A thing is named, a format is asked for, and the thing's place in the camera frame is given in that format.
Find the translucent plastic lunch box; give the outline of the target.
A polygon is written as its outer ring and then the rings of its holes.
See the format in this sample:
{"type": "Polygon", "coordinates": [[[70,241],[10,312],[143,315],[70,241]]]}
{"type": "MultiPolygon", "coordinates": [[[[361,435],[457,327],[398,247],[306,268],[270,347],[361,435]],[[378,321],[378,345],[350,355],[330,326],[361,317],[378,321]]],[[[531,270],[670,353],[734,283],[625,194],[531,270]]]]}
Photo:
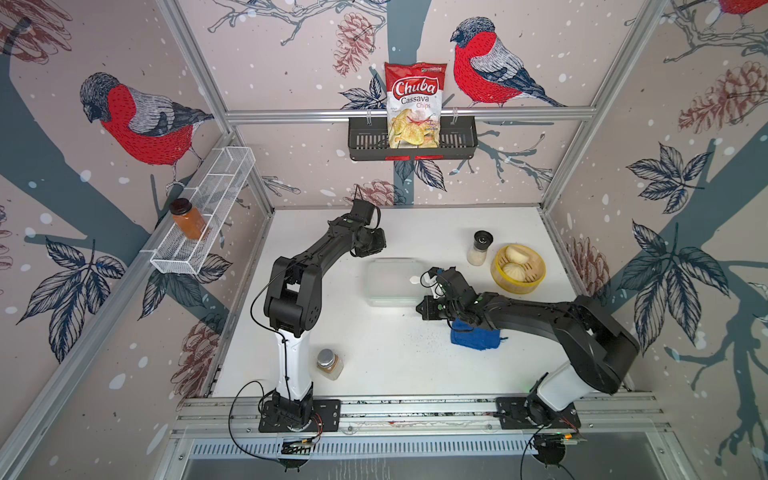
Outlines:
{"type": "Polygon", "coordinates": [[[363,273],[363,295],[373,307],[415,307],[430,290],[421,277],[427,266],[413,258],[381,258],[363,273]]]}

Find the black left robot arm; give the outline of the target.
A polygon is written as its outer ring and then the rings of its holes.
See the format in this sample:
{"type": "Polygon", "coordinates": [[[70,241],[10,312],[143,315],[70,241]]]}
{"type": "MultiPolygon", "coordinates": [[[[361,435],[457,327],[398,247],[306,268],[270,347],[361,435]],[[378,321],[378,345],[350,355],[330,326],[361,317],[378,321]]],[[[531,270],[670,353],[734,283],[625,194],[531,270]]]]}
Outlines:
{"type": "Polygon", "coordinates": [[[380,208],[356,201],[350,212],[328,222],[323,236],[303,252],[273,263],[265,287],[263,313],[279,347],[279,377],[269,406],[300,424],[312,414],[313,384],[304,341],[317,324],[322,309],[324,275],[343,256],[365,258],[386,247],[380,227],[380,208]]]}

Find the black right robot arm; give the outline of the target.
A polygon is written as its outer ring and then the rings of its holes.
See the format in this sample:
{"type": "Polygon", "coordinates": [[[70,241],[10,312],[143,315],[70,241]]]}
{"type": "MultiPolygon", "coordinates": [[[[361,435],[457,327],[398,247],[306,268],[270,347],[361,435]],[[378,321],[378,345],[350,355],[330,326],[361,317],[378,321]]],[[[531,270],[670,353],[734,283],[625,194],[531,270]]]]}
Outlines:
{"type": "Polygon", "coordinates": [[[591,392],[615,394],[640,353],[638,340],[598,301],[535,302],[495,292],[476,292],[451,267],[433,267],[419,277],[430,293],[417,305],[425,321],[445,321],[455,339],[510,330],[557,342],[567,362],[540,377],[522,403],[517,421],[547,427],[563,419],[571,404],[591,392]]]}

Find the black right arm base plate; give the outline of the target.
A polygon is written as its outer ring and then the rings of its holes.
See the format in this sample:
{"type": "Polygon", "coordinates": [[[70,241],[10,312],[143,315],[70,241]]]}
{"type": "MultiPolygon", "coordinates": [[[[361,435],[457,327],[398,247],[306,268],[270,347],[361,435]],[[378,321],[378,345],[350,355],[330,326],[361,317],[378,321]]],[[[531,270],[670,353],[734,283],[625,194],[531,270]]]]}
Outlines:
{"type": "Polygon", "coordinates": [[[555,411],[540,400],[523,395],[497,397],[494,417],[503,430],[527,430],[544,428],[579,430],[581,422],[575,405],[569,404],[562,411],[555,411]]]}

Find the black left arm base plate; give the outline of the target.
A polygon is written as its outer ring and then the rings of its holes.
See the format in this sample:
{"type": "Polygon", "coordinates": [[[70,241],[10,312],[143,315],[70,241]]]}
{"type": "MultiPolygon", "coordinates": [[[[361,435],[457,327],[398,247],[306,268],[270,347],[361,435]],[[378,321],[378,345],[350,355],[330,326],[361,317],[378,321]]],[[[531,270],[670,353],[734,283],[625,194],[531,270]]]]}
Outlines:
{"type": "Polygon", "coordinates": [[[258,431],[260,433],[336,432],[341,417],[338,399],[289,401],[273,398],[263,402],[258,431]]]}

